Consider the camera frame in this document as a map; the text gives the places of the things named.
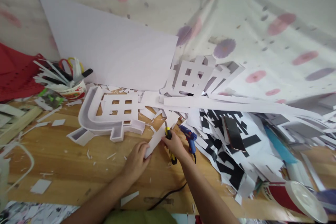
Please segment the pen holder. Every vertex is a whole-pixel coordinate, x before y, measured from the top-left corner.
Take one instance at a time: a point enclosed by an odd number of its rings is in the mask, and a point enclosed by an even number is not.
[[[54,90],[54,91],[70,101],[82,99],[85,96],[85,93],[87,92],[84,80],[82,80],[77,86],[73,88],[66,90]]]

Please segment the white lid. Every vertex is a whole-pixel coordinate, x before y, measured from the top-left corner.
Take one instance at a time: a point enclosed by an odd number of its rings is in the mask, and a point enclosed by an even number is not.
[[[322,204],[304,185],[296,181],[287,181],[286,190],[301,212],[317,222],[328,222],[328,216]]]

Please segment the white fabric backdrop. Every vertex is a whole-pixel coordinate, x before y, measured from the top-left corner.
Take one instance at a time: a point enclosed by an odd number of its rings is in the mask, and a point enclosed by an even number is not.
[[[289,102],[336,91],[335,0],[73,1],[177,34],[176,60],[242,64],[221,94]],[[59,59],[39,0],[0,0],[0,27],[1,43]]]

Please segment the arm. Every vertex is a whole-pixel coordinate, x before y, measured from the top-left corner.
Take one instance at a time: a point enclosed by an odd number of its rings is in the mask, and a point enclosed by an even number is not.
[[[173,135],[171,140],[165,137],[162,137],[162,140],[181,163],[185,179],[202,221],[205,224],[239,224],[229,207],[198,170],[179,137],[175,132],[172,131],[171,133]]]
[[[149,148],[149,145],[146,142],[136,144],[129,154],[122,172],[61,224],[101,223],[116,202],[130,189],[146,169],[151,159],[150,156],[144,159],[147,148]]]

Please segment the scissors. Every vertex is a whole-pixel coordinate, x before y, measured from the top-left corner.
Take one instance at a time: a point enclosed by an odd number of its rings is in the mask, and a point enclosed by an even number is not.
[[[74,73],[73,73],[73,64],[71,63],[71,60],[75,60],[74,58],[68,58],[68,59],[61,59],[58,63],[58,66],[63,70],[65,71],[64,69],[64,65],[63,65],[63,61],[65,61],[65,63],[68,65],[68,67],[70,68],[70,71],[71,71],[71,75],[73,76]],[[81,69],[81,72],[84,73],[84,67],[83,67],[83,64],[80,62],[80,69]]]

